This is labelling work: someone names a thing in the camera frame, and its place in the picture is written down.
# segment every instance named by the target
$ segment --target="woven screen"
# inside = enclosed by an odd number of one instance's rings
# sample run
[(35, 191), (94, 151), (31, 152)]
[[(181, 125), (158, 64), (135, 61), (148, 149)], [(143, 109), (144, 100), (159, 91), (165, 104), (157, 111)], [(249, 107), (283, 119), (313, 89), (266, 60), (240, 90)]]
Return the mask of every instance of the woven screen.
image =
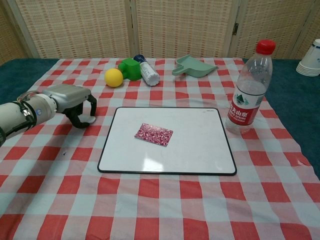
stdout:
[(248, 0), (239, 25), (235, 56), (251, 57), (261, 39), (276, 42), (273, 58), (289, 57), (314, 0)]
[(231, 0), (136, 0), (140, 53), (222, 57), (226, 33), (232, 31), (231, 8)]
[(41, 58), (128, 57), (125, 0), (16, 0)]
[(315, 5), (313, 9), (315, 14), (312, 15), (310, 22), (306, 24), (306, 31), (299, 36), (298, 47), (292, 53), (293, 58), (302, 59), (310, 48), (315, 39), (320, 39), (320, 4)]
[(0, 65), (12, 59), (27, 57), (1, 5), (0, 32)]

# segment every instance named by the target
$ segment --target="blue cap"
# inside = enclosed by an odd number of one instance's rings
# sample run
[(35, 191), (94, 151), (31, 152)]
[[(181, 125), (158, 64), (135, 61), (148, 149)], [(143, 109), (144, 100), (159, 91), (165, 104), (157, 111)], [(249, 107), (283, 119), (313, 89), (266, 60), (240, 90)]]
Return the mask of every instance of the blue cap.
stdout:
[(134, 60), (136, 60), (139, 63), (143, 63), (146, 62), (147, 60), (145, 59), (145, 57), (141, 54), (134, 56), (133, 58)]

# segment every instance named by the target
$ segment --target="pink card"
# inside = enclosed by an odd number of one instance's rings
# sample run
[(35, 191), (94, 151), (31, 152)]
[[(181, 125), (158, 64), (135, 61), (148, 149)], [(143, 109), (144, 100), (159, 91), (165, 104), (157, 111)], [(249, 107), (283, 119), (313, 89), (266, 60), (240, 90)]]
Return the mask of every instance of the pink card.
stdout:
[(142, 123), (135, 138), (166, 147), (174, 131), (162, 127)]

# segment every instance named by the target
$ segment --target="red and white checkered tablecloth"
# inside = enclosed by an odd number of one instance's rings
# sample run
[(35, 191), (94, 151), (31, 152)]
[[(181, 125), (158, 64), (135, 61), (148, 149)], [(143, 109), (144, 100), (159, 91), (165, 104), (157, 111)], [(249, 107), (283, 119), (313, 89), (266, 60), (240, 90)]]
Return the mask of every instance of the red and white checkered tablecloth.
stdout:
[(31, 89), (91, 89), (96, 122), (77, 129), (56, 114), (1, 147), (0, 239), (320, 239), (320, 182), (266, 99), (254, 129), (227, 132), (235, 176), (98, 172), (117, 107), (213, 107), (225, 121), (243, 61), (203, 60), (219, 69), (174, 77), (174, 59), (149, 59), (159, 85), (118, 88), (104, 82), (118, 58), (59, 60)]

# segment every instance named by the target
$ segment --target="yellow ball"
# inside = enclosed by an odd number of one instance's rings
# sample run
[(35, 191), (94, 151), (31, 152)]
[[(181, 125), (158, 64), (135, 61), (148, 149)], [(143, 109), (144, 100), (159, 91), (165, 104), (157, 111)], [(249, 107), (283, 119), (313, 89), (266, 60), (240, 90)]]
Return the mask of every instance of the yellow ball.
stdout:
[(110, 68), (105, 72), (104, 80), (109, 87), (116, 88), (124, 82), (124, 76), (119, 69)]

